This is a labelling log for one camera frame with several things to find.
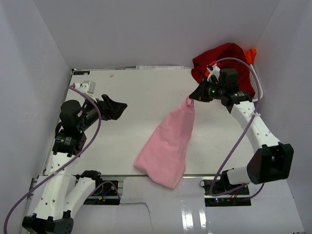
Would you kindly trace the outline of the pink t shirt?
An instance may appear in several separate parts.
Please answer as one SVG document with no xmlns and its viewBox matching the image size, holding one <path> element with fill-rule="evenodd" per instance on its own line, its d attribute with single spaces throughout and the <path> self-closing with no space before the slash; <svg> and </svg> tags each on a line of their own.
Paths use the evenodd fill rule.
<svg viewBox="0 0 312 234">
<path fill-rule="evenodd" d="M 134 167 L 154 183 L 174 189 L 186 170 L 194 121 L 194 101 L 186 98 L 156 127 L 137 155 Z"/>
</svg>

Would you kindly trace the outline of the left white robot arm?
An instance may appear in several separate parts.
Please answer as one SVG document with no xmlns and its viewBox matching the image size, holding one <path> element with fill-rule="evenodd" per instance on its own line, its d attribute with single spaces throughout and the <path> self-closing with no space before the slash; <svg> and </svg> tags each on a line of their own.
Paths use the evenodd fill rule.
<svg viewBox="0 0 312 234">
<path fill-rule="evenodd" d="M 73 175 L 73 169 L 86 142 L 85 131 L 95 122 L 117 120 L 127 108 L 103 94 L 102 99 L 68 100 L 61 105 L 60 123 L 52 148 L 50 179 L 45 183 L 41 198 L 22 227 L 31 234 L 70 234 L 74 216 L 89 195 L 103 189 L 101 173 L 90 170 Z"/>
</svg>

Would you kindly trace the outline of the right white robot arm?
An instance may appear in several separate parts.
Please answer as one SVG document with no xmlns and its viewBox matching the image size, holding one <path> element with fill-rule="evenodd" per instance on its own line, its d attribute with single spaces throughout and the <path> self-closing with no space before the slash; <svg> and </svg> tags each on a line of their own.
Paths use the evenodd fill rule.
<svg viewBox="0 0 312 234">
<path fill-rule="evenodd" d="M 220 100 L 242 127 L 242 136 L 248 138 L 254 152 L 246 166 L 218 170 L 209 187 L 212 196 L 216 195 L 216 191 L 230 195 L 250 183 L 264 184 L 289 177 L 294 149 L 273 135 L 258 113 L 252 97 L 246 91 L 239 90 L 235 69 L 209 65 L 205 77 L 189 97 L 201 102 Z"/>
</svg>

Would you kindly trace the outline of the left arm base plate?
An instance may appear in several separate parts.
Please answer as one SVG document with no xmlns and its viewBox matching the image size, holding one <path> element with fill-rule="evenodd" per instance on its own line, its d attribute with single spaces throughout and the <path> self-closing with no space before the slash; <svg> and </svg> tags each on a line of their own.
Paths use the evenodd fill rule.
<svg viewBox="0 0 312 234">
<path fill-rule="evenodd" d="M 123 184 L 117 180 L 111 180 L 111 183 L 103 184 L 85 200 L 84 205 L 119 205 L 120 198 L 118 194 L 121 196 Z"/>
</svg>

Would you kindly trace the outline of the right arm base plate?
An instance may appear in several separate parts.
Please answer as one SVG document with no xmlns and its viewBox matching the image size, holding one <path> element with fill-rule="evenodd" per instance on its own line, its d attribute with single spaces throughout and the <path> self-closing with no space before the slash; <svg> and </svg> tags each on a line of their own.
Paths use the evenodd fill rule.
<svg viewBox="0 0 312 234">
<path fill-rule="evenodd" d="M 247 186 L 227 193 L 221 196 L 211 196 L 209 193 L 212 180 L 203 179 L 199 186 L 204 189 L 204 199 L 206 207 L 240 207 L 251 206 L 251 201 L 248 199 L 250 191 Z"/>
</svg>

